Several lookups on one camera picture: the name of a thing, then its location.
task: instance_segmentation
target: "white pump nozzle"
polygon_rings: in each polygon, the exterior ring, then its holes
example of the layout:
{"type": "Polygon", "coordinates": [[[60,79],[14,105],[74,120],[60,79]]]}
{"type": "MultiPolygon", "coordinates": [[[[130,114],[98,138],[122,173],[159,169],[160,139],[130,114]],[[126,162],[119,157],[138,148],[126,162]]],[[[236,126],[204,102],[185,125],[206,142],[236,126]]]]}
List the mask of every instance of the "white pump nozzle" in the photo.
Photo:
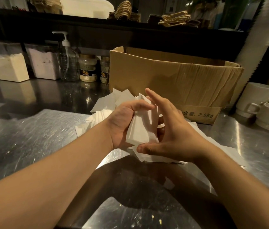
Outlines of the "white pump nozzle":
{"type": "Polygon", "coordinates": [[[65,36],[65,39],[64,39],[64,41],[62,41],[62,45],[64,47],[69,47],[70,46],[70,42],[67,40],[68,32],[65,32],[65,31],[53,31],[52,33],[53,34],[63,34],[65,36]]]}

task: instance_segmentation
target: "scratched metal surface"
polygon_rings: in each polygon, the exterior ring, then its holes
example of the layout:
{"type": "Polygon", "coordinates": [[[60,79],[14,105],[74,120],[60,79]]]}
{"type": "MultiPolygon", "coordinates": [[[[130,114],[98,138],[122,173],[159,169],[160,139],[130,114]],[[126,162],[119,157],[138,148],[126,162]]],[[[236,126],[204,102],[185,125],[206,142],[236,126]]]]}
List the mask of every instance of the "scratched metal surface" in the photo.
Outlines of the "scratched metal surface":
{"type": "MultiPolygon", "coordinates": [[[[0,179],[76,138],[107,87],[92,83],[0,81],[0,179]]],[[[269,186],[269,131],[237,115],[199,125],[237,148],[246,168],[269,186]]],[[[193,164],[141,163],[112,151],[79,191],[58,224],[75,228],[235,228],[203,173],[193,164]]]]}

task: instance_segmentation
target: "person's right arm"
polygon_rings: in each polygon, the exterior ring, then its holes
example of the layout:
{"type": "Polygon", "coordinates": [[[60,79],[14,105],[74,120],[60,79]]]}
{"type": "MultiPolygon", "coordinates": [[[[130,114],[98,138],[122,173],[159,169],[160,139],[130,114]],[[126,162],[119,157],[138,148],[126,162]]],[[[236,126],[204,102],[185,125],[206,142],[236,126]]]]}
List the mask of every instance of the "person's right arm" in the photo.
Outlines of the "person's right arm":
{"type": "Polygon", "coordinates": [[[198,134],[169,100],[148,88],[146,93],[163,115],[165,133],[160,143],[142,144],[138,152],[193,162],[209,179],[238,228],[269,228],[269,189],[198,134]]]}

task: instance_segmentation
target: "white powder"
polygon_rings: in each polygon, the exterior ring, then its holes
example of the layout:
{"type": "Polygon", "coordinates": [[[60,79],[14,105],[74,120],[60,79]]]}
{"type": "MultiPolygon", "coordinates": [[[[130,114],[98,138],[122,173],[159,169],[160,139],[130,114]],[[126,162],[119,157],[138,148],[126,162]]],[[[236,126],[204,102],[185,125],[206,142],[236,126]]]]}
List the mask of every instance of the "white powder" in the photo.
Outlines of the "white powder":
{"type": "Polygon", "coordinates": [[[0,55],[0,79],[14,82],[22,82],[29,79],[22,53],[0,55]]]}
{"type": "Polygon", "coordinates": [[[33,48],[27,48],[31,65],[37,78],[58,79],[57,56],[52,52],[41,52],[33,48]]]}

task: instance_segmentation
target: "cardboard box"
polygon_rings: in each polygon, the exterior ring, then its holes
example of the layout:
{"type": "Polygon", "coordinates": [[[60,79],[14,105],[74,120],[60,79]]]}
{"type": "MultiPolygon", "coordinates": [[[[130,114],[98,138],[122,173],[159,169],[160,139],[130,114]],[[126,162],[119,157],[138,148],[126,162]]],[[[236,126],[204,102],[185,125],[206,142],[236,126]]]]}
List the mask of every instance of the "cardboard box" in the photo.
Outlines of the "cardboard box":
{"type": "Polygon", "coordinates": [[[191,121],[213,124],[232,97],[240,64],[138,48],[110,51],[109,87],[134,96],[150,88],[191,121]]]}

